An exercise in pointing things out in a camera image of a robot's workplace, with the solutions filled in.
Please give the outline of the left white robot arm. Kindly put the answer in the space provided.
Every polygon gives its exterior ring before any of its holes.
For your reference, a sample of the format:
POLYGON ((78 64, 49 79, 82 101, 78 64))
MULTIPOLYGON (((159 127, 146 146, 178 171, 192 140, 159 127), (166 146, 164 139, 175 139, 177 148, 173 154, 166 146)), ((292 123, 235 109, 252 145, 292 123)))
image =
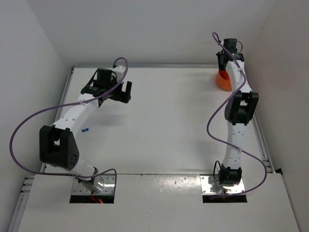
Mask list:
POLYGON ((100 108, 105 100, 129 102, 132 83, 128 82, 125 91, 122 90, 125 72, 123 66, 114 65, 112 69, 98 68, 82 88, 76 104, 52 125, 40 129, 41 162, 62 168, 81 182, 93 184, 98 170, 81 158, 75 136, 88 117, 100 108))

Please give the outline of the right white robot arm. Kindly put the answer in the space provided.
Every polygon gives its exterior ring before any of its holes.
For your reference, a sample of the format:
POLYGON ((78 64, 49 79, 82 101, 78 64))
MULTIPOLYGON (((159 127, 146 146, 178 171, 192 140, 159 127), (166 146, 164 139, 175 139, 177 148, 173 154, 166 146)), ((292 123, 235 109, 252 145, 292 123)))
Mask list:
POLYGON ((237 50, 237 39, 224 39, 224 49, 217 53, 219 70, 229 77, 234 93, 225 106, 228 136, 225 157, 218 173, 219 184, 238 185, 241 181, 241 149, 247 125, 251 121, 259 95, 253 92, 244 71, 244 56, 237 50))

